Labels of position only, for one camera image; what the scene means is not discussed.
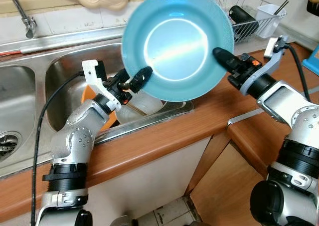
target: orange bowl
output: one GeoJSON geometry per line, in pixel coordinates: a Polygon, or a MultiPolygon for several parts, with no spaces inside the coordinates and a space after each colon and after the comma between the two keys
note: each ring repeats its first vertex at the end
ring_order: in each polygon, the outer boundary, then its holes
{"type": "MultiPolygon", "coordinates": [[[[96,95],[95,92],[89,86],[86,86],[82,93],[81,103],[83,103],[87,99],[92,100],[95,97],[95,95],[96,95]]],[[[109,129],[114,124],[115,121],[116,121],[116,116],[115,116],[115,112],[113,111],[109,115],[109,120],[105,123],[105,125],[101,128],[100,131],[109,129]]]]}

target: sink drain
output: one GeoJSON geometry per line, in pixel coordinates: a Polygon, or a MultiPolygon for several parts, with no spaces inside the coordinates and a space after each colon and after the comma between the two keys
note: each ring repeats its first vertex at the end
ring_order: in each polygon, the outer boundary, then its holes
{"type": "Polygon", "coordinates": [[[0,134],[0,161],[10,156],[19,146],[21,135],[11,131],[0,134]]]}

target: blue plate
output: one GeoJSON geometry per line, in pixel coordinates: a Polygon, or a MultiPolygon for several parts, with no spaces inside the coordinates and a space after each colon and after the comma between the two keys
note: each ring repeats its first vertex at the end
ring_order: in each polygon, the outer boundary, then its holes
{"type": "Polygon", "coordinates": [[[234,51],[231,23],[215,0],[146,0],[132,14],[122,59],[132,77],[151,66],[143,90],[161,100],[185,101],[214,88],[226,70],[215,47],[234,51]]]}

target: orange wire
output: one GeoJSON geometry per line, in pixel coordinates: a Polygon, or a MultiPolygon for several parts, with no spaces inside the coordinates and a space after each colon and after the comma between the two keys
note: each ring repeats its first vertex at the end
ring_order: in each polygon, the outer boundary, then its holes
{"type": "Polygon", "coordinates": [[[9,52],[3,52],[3,53],[0,53],[0,55],[13,55],[13,54],[20,54],[21,51],[9,51],[9,52]]]}

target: stainless steel sink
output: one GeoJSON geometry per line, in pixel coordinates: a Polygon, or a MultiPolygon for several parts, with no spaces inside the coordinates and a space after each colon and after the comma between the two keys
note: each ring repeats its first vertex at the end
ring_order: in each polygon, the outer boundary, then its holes
{"type": "MultiPolygon", "coordinates": [[[[67,54],[53,62],[46,72],[46,98],[48,99],[65,80],[82,71],[82,61],[89,59],[102,60],[108,75],[115,74],[124,68],[120,43],[67,54]]],[[[67,117],[80,106],[82,93],[86,85],[85,78],[78,77],[52,100],[47,115],[53,129],[62,129],[67,117]]]]}
{"type": "MultiPolygon", "coordinates": [[[[121,39],[75,46],[0,62],[0,147],[10,150],[1,158],[0,178],[32,166],[36,124],[45,100],[70,76],[82,70],[82,61],[102,60],[107,74],[124,68],[121,39]]],[[[52,101],[43,119],[38,162],[51,159],[49,142],[70,113],[80,105],[84,77],[70,82],[52,101]]],[[[148,125],[193,110],[191,102],[166,102],[157,113],[113,127],[96,139],[101,144],[148,125]]]]}
{"type": "Polygon", "coordinates": [[[35,117],[35,74],[23,66],[0,68],[0,162],[30,136],[35,117]]]}

